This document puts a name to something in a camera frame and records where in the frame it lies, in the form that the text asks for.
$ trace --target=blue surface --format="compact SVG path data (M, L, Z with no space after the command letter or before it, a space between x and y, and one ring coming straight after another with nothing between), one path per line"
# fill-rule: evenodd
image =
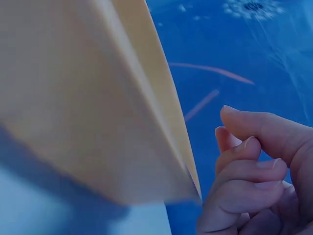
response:
M203 198L214 181L219 155L214 130L222 124L223 105L312 123L313 3L256 2L263 11L257 17L251 13L249 19L243 15L247 0L168 0L158 5L147 0L168 62L217 67L255 83L207 70L171 67L184 114L213 90L219 91L186 123ZM261 160L265 159L268 156L263 153ZM195 234L199 206L178 203L168 205L167 212L173 235Z

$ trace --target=finger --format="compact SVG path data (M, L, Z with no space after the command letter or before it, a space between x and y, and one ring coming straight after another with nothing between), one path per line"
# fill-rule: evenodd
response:
M310 127L269 113L238 111L229 106L221 110L225 127L237 138L255 136L273 158L282 158L289 166L304 144L312 141Z
M215 129L215 137L219 146L220 153L238 146L242 141L234 137L225 127L219 126Z
M278 235L281 227L280 218L276 214L271 210L263 210L249 220L240 235Z
M216 160L215 172L218 175L229 163L235 160L247 159L257 161L260 157L261 145L259 141L250 137L240 145L224 151Z
M211 192L230 180L267 182L283 180L287 174L287 165L281 159L266 162L236 160L228 164L216 178Z
M233 226L242 213L271 207L282 195L281 181L252 183L232 180L210 195L203 205L198 231L209 234Z
M255 136L271 157L282 158L290 166L301 213L313 220L313 129L273 114L228 106L222 108L221 118L235 137L244 140Z

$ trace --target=white flower pattern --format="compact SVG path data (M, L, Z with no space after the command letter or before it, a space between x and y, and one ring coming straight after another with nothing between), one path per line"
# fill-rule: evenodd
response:
M224 12L235 18L269 20L284 13L279 2L272 0L227 0L223 4Z

